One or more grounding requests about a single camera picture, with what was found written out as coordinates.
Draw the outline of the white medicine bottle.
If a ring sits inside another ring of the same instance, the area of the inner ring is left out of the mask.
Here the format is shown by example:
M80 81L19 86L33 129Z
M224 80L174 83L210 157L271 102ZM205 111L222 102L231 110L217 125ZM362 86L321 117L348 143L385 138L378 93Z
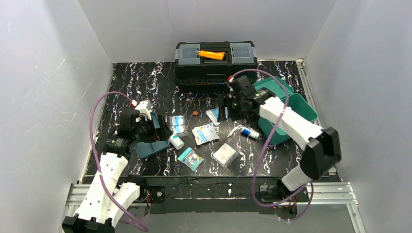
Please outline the white medicine bottle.
M181 138L177 134L172 134L169 137L169 142L174 146L176 150L180 150L184 147L185 143L181 140Z

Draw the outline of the white bandage roll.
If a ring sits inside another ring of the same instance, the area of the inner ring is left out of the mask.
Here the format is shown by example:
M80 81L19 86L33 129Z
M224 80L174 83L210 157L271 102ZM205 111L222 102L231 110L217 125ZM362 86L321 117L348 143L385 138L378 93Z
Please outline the white bandage roll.
M241 134L243 134L247 137L250 137L252 139L259 139L259 137L260 137L259 132L255 131L253 129L247 128L247 127L242 127Z

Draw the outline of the teal bandage assortment packet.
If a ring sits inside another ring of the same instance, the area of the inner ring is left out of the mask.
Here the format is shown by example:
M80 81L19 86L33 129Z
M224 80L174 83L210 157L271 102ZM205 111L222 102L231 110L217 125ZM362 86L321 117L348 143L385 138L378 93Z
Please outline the teal bandage assortment packet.
M204 161L204 159L191 147L185 149L177 159L189 167L192 171L196 171L200 164Z

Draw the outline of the white blue gauze packet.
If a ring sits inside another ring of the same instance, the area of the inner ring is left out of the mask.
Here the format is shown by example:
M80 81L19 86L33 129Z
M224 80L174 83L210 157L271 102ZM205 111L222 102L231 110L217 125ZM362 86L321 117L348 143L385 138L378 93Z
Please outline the white blue gauze packet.
M219 131L213 123L195 127L192 130L192 134L195 137L195 142L197 146L218 140L220 138Z

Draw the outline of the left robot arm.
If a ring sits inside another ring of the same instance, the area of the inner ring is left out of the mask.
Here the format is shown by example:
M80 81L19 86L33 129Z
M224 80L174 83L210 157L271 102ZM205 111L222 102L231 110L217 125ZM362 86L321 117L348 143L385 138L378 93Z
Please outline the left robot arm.
M127 109L120 115L120 123L105 139L93 181L77 210L62 223L65 233L113 233L122 218L131 213L134 202L150 207L156 189L147 179L130 175L119 180L130 157L136 154L147 158L169 146L171 136L163 115L149 110Z

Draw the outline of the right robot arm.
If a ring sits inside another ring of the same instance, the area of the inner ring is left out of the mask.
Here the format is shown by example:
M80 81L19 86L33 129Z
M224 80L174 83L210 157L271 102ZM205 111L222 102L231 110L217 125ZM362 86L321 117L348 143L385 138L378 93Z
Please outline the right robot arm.
M339 134L334 128L322 128L304 119L288 106L288 100L281 100L266 87L255 88L246 75L230 76L225 84L229 93L220 96L220 108L228 111L229 118L240 119L255 113L281 128L303 151L299 165L279 179L274 188L253 190L252 194L283 203L341 161Z

